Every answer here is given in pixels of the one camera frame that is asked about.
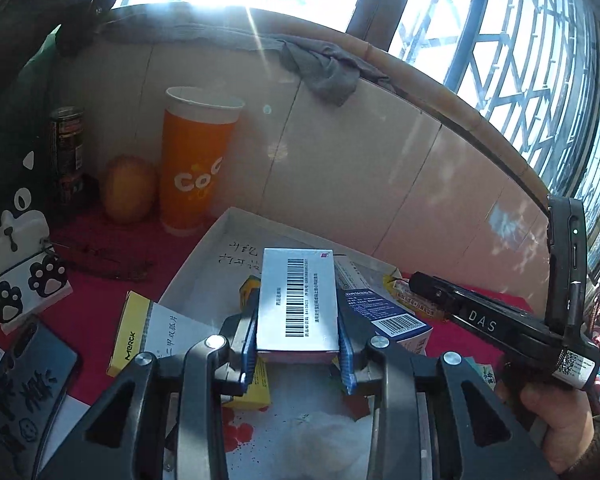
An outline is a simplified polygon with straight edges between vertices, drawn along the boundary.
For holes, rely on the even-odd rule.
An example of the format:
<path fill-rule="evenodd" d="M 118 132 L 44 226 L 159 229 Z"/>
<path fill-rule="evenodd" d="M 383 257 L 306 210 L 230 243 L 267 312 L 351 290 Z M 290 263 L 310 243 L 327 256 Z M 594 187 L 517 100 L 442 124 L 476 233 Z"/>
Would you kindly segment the person's right hand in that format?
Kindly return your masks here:
<path fill-rule="evenodd" d="M 593 415 L 584 391 L 547 384 L 527 384 L 519 393 L 522 405 L 547 424 L 542 450 L 556 474 L 577 463 L 594 438 Z"/>

